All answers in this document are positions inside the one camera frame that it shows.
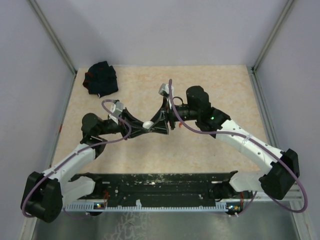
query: black metal base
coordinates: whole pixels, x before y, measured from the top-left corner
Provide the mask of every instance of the black metal base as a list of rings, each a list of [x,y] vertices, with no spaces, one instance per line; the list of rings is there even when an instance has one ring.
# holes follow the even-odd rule
[[[240,199],[229,185],[231,173],[77,174],[94,178],[95,189],[81,199],[105,199],[108,207],[214,207],[219,199]],[[244,198],[252,193],[244,192]]]

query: metal floor panel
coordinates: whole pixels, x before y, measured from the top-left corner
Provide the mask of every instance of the metal floor panel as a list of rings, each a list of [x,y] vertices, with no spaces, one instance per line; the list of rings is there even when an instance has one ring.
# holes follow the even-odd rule
[[[74,216],[83,213],[70,212]],[[239,217],[214,212],[104,212],[75,220],[61,213],[37,221],[32,240],[296,240],[290,212],[254,202]]]

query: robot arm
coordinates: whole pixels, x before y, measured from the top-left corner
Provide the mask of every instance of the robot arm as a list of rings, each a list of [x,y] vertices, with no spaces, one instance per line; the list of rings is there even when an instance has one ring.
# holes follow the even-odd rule
[[[35,185],[45,176],[51,174],[28,199],[25,210],[29,214],[52,222],[61,212],[61,209],[77,199],[99,192],[99,178],[94,174],[87,173],[77,180],[70,179],[78,173],[86,164],[96,159],[104,150],[105,145],[91,148],[92,144],[105,142],[100,135],[121,133],[132,139],[146,133],[169,134],[178,122],[177,116],[172,110],[173,102],[169,99],[169,88],[167,84],[160,87],[159,94],[163,96],[160,109],[154,117],[147,122],[142,122],[133,117],[124,105],[115,101],[111,109],[112,113],[124,119],[132,131],[114,117],[102,120],[93,113],[86,114],[82,119],[83,139],[76,149],[57,165],[45,170],[42,173],[33,172],[27,179],[21,208],[27,195]],[[175,105],[178,115],[184,121],[196,121],[196,125],[203,132],[233,132],[234,134],[213,134],[217,138],[237,149],[240,153],[252,160],[261,171],[257,172],[232,172],[228,184],[228,191],[231,193],[243,191],[265,192],[267,195],[281,200],[294,184],[295,180],[286,169],[276,162],[271,155],[263,151],[252,142],[259,143],[267,148],[272,154],[280,158],[299,177],[298,155],[291,149],[286,152],[270,146],[256,137],[249,134],[242,127],[237,125],[230,116],[217,108],[211,107],[209,96],[200,86],[192,86],[186,91],[187,104]],[[221,189],[226,190],[225,183]]]

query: cable tie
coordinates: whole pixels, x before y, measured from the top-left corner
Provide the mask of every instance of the cable tie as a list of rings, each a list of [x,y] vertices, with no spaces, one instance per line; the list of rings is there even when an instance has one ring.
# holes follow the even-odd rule
[[[245,144],[249,141],[249,139],[252,137],[252,134],[248,134],[242,141],[240,147],[239,147],[239,153],[243,152]]]

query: white cable tray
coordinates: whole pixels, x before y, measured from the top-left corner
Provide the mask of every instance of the white cable tray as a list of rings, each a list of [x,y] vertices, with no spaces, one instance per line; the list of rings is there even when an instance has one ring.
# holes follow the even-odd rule
[[[226,202],[216,202],[215,206],[199,207],[143,207],[141,204],[136,206],[117,206],[95,209],[101,202],[75,201],[66,206],[68,212],[227,212]]]

